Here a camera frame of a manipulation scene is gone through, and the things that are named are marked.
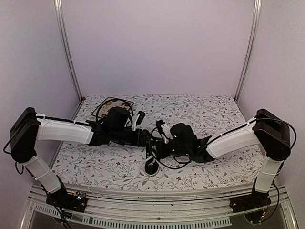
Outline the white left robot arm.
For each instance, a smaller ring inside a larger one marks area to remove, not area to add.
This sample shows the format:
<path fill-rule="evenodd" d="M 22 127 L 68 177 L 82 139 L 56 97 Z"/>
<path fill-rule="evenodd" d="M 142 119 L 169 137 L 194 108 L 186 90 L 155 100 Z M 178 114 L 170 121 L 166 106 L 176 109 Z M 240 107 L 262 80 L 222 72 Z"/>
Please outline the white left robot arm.
<path fill-rule="evenodd" d="M 51 171 L 35 150 L 37 141 L 54 140 L 101 146 L 110 142 L 119 145 L 146 147 L 149 132 L 136 128 L 143 118 L 140 111 L 135 117 L 122 107 L 112 107 L 100 121 L 77 121 L 47 117 L 28 107 L 10 129 L 9 155 L 22 164 L 47 190 L 60 207 L 67 207 L 71 197 L 63 191 L 59 178 Z"/>

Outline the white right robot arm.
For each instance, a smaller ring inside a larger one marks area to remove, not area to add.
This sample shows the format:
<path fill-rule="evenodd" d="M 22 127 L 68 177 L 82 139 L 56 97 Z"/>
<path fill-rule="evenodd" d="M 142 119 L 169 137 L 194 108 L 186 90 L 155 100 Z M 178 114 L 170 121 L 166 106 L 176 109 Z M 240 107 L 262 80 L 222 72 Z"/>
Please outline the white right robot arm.
<path fill-rule="evenodd" d="M 255 178 L 253 193 L 246 198 L 250 208 L 264 202 L 272 182 L 296 143 L 290 134 L 297 135 L 290 123 L 266 109 L 258 110 L 252 119 L 216 137 L 199 139 L 192 128 L 184 123 L 172 127 L 159 123 L 156 128 L 164 139 L 149 137 L 146 154 L 158 162 L 168 156 L 183 156 L 188 157 L 189 162 L 205 163 L 250 145 L 260 145 L 265 156 Z"/>

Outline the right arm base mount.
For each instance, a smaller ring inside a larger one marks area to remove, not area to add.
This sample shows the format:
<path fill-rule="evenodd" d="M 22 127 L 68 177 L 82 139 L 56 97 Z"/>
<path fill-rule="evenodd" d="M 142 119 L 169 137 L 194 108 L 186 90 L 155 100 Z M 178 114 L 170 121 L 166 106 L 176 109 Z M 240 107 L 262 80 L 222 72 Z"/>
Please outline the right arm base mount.
<path fill-rule="evenodd" d="M 233 213 L 250 211 L 244 213 L 244 217 L 250 224 L 256 225 L 267 221 L 275 213 L 278 204 L 279 194 L 277 204 L 273 212 L 270 213 L 271 199 L 269 192 L 261 193 L 252 191 L 250 194 L 231 198 L 229 207 Z"/>

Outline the black canvas sneaker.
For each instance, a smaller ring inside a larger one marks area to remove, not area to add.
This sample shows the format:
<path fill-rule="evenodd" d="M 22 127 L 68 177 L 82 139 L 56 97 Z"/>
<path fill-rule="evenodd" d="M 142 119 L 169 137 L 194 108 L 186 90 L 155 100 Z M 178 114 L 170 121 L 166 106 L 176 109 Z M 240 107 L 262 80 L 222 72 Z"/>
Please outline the black canvas sneaker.
<path fill-rule="evenodd" d="M 149 176 L 154 176 L 159 171 L 159 164 L 153 156 L 148 157 L 144 163 L 144 171 Z"/>

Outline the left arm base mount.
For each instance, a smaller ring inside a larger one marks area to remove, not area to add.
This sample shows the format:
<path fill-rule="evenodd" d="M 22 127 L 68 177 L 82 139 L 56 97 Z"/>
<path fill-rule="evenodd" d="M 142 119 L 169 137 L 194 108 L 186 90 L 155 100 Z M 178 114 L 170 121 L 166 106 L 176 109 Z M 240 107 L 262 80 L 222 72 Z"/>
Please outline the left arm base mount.
<path fill-rule="evenodd" d="M 80 192 L 69 194 L 66 190 L 60 189 L 47 195 L 46 203 L 58 208 L 84 213 L 88 199 Z"/>

